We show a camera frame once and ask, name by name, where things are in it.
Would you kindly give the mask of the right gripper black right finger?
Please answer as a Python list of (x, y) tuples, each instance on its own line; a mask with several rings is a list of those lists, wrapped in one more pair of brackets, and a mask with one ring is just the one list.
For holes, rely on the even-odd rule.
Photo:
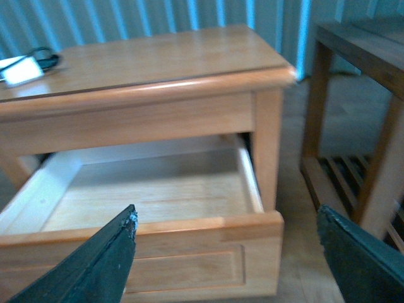
[(345, 302), (403, 302), (403, 254), (327, 205), (317, 214), (324, 256)]

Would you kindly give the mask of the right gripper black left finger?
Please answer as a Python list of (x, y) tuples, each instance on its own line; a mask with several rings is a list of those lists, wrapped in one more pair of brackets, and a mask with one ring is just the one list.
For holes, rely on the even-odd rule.
[(120, 302), (136, 252), (138, 213), (129, 205), (9, 302)]

